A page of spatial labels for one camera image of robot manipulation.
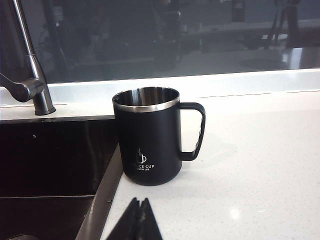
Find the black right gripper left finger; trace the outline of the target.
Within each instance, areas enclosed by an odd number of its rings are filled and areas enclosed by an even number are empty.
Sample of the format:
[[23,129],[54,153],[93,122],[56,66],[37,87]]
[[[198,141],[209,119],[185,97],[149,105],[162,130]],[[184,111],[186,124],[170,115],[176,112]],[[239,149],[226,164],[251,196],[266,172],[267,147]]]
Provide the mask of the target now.
[[134,197],[106,239],[135,240],[139,215],[140,201]]

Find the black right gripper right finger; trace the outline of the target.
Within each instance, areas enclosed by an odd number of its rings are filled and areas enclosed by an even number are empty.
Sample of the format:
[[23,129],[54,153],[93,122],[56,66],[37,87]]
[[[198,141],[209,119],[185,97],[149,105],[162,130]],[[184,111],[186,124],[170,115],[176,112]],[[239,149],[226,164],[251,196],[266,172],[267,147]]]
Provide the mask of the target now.
[[154,216],[150,201],[145,198],[139,212],[139,239],[162,240],[162,235]]

